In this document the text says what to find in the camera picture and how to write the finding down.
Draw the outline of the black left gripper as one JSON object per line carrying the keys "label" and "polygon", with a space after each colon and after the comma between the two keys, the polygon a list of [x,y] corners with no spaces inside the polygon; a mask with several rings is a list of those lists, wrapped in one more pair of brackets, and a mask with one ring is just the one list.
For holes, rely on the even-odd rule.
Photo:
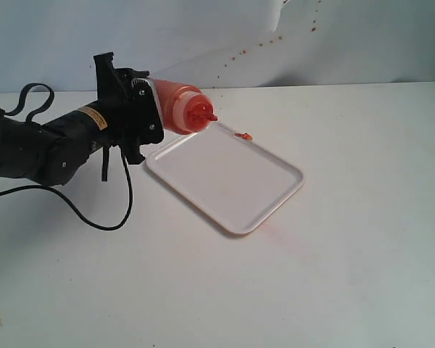
{"label": "black left gripper", "polygon": [[112,52],[94,56],[96,108],[107,122],[110,143],[120,147],[128,164],[139,165],[145,160],[141,147],[162,142],[164,128],[159,125],[155,106],[142,103],[131,87],[134,78],[150,78],[150,72],[116,68],[113,59]]}

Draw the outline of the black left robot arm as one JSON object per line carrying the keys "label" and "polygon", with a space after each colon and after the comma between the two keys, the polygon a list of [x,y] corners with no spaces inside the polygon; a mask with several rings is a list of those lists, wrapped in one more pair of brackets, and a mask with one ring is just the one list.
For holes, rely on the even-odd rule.
{"label": "black left robot arm", "polygon": [[35,122],[33,118],[54,101],[55,92],[50,90],[47,100],[25,120],[15,120],[35,83],[21,90],[14,110],[0,108],[1,178],[65,185],[91,154],[101,150],[101,179],[106,181],[109,150],[114,146],[129,165],[144,161],[140,147],[164,138],[156,88],[149,71],[116,68],[113,56],[112,52],[94,56],[97,98],[72,112],[44,124]]}

